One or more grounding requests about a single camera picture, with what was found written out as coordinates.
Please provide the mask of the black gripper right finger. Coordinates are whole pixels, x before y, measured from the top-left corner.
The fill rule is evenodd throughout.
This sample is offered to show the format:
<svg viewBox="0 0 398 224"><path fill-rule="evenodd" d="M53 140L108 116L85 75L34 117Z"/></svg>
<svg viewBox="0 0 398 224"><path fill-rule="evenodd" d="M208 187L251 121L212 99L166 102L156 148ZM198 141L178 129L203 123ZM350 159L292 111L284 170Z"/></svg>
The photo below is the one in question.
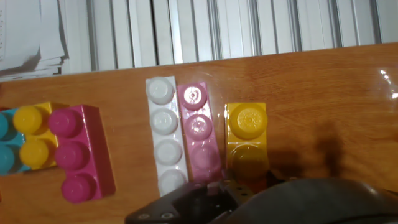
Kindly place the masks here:
<svg viewBox="0 0 398 224"><path fill-rule="evenodd" d="M267 186L268 187L272 187L272 186L275 186L277 184L281 184L284 182L285 182L284 179L278 178L271 170L269 170L267 172Z"/></svg>

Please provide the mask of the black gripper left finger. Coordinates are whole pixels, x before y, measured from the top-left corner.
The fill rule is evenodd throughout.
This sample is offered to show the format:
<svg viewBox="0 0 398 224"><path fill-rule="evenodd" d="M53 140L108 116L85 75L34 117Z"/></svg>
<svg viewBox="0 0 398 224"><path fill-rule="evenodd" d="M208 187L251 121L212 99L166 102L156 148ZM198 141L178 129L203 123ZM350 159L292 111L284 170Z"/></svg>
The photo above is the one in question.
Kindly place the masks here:
<svg viewBox="0 0 398 224"><path fill-rule="evenodd" d="M238 208L241 200L228 181L187 183L130 213L125 224L213 223Z"/></svg>

